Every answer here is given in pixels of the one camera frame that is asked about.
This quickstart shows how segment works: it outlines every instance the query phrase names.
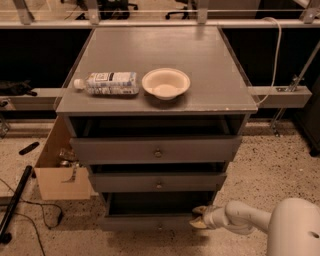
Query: bottle label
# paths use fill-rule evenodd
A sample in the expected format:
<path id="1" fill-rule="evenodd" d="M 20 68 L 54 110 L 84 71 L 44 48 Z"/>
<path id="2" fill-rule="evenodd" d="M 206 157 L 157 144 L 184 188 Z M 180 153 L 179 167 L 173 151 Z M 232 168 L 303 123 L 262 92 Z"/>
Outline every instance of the bottle label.
<path id="1" fill-rule="evenodd" d="M 90 94 L 137 94 L 135 72 L 91 73 L 87 79 Z"/>

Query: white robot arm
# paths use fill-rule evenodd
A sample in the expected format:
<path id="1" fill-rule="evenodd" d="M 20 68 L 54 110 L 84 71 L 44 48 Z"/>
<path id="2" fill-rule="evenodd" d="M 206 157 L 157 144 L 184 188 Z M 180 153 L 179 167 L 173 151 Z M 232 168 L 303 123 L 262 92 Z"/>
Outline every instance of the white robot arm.
<path id="1" fill-rule="evenodd" d="M 200 206 L 199 217 L 190 221 L 196 228 L 226 228 L 248 235 L 255 228 L 268 235 L 267 256 L 319 256 L 320 208 L 306 200 L 289 198 L 272 213 L 252 208 L 239 201 L 225 207 Z"/>

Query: paper bowl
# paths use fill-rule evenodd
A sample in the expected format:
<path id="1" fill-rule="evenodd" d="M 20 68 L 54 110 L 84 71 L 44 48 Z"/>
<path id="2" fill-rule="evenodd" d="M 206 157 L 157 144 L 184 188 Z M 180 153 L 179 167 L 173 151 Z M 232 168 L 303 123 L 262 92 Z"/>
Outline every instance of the paper bowl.
<path id="1" fill-rule="evenodd" d="M 190 79 L 180 70 L 160 68 L 142 78 L 142 87 L 158 99 L 171 100 L 189 89 Z"/>

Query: cardboard box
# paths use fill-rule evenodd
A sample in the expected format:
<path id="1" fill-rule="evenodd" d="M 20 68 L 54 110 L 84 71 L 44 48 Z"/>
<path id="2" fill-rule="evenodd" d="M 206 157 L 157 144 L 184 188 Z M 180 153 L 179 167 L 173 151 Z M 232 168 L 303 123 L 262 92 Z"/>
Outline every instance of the cardboard box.
<path id="1" fill-rule="evenodd" d="M 60 149 L 71 149 L 70 137 L 63 119 L 58 117 L 34 168 L 43 200 L 90 199 L 92 186 L 88 170 L 77 168 L 74 182 L 65 182 L 72 177 L 73 168 L 59 167 Z"/>

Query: black cable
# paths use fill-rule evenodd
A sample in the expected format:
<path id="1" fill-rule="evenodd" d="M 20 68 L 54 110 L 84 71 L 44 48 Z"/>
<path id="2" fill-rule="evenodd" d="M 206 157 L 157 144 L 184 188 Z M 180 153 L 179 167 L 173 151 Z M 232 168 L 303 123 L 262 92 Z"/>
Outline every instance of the black cable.
<path id="1" fill-rule="evenodd" d="M 64 20 L 69 19 L 70 16 L 74 13 L 74 11 L 78 8 L 78 6 L 79 6 L 79 5 L 77 5 L 76 8 L 74 8 L 74 9 L 72 10 L 72 12 L 71 12 L 67 17 L 64 18 Z"/>
<path id="2" fill-rule="evenodd" d="M 0 181 L 3 182 L 13 193 L 14 193 L 14 190 L 8 185 L 7 182 L 5 182 L 3 179 L 0 178 Z M 63 211 L 62 211 L 62 208 L 57 205 L 57 204 L 46 204 L 46 203 L 36 203 L 36 202 L 31 202 L 31 201 L 27 201 L 27 200 L 24 200 L 22 197 L 20 198 L 20 202 L 22 203 L 27 203 L 27 204 L 31 204 L 31 205 L 38 205 L 41 207 L 41 210 L 42 210 L 42 217 L 43 217 L 43 222 L 45 224 L 45 226 L 48 228 L 48 229 L 52 229 L 52 228 L 56 228 L 57 226 L 59 226 L 62 218 L 63 218 Z M 46 222 L 46 218 L 45 218 L 45 214 L 44 214 L 44 208 L 43 206 L 54 206 L 54 207 L 57 207 L 59 208 L 60 210 L 60 213 L 59 213 L 59 216 L 58 216 L 58 220 L 57 220 L 57 224 L 55 226 L 49 226 Z"/>
<path id="3" fill-rule="evenodd" d="M 31 221 L 31 223 L 32 223 L 32 225 L 33 225 L 33 227 L 34 227 L 34 230 L 36 231 L 36 235 L 37 235 L 37 238 L 38 238 L 38 242 L 39 242 L 39 245 L 40 245 L 42 254 L 43 254 L 43 256 L 46 256 L 46 254 L 45 254 L 45 252 L 44 252 L 44 249 L 43 249 L 43 246 L 42 246 L 42 243 L 41 243 L 41 240 L 40 240 L 39 231 L 38 231 L 37 226 L 36 226 L 36 224 L 34 223 L 34 221 L 33 221 L 29 216 L 27 216 L 27 215 L 24 215 L 24 214 L 21 214 L 21 213 L 17 213 L 17 212 L 15 212 L 14 214 L 23 216 L 23 217 L 27 218 L 29 221 Z"/>

